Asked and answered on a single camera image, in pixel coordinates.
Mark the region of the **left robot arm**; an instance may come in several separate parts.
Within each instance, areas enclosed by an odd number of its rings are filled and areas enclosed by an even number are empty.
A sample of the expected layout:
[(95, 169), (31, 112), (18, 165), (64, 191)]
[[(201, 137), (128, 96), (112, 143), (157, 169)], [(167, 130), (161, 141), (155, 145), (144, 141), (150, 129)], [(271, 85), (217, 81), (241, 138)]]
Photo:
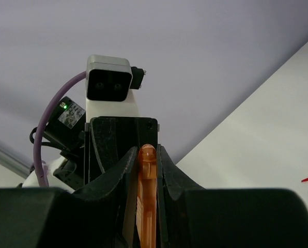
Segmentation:
[(42, 145), (60, 152), (42, 164), (48, 184), (73, 192), (116, 166), (129, 171), (143, 145), (157, 146), (158, 132), (158, 121), (140, 116), (133, 95), (122, 102), (86, 100), (86, 108), (64, 97), (43, 134)]

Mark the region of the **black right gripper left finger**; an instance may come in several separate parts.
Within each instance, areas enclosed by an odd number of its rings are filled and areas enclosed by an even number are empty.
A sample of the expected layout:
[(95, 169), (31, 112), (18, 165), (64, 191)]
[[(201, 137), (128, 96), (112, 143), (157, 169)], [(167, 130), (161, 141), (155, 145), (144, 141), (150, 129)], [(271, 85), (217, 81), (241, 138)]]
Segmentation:
[(73, 193), (0, 189), (0, 247), (115, 247), (126, 198), (122, 181), (137, 154), (136, 147), (130, 148), (115, 166)]

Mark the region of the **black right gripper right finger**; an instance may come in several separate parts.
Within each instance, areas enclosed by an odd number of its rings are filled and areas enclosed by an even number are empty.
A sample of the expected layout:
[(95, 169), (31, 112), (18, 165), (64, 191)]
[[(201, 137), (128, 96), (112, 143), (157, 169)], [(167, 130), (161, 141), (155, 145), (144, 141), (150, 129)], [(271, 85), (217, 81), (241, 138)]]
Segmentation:
[(308, 247), (308, 210), (287, 189), (205, 189), (157, 146), (157, 247)]

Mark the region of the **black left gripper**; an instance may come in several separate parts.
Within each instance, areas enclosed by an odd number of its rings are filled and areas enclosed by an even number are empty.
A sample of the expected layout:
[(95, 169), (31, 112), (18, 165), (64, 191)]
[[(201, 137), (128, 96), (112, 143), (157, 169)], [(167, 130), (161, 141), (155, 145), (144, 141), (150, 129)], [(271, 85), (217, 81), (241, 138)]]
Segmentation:
[(84, 184), (111, 169), (129, 151), (158, 144), (159, 124), (149, 117), (96, 117), (85, 124)]

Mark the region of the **orange highlighter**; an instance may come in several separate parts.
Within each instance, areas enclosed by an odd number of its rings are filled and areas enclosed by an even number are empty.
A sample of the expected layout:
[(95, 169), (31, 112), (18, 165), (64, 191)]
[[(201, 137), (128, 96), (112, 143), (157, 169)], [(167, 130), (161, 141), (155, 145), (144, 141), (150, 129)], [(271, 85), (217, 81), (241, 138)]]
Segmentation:
[(156, 247), (157, 152), (145, 144), (138, 154), (136, 227), (141, 247)]

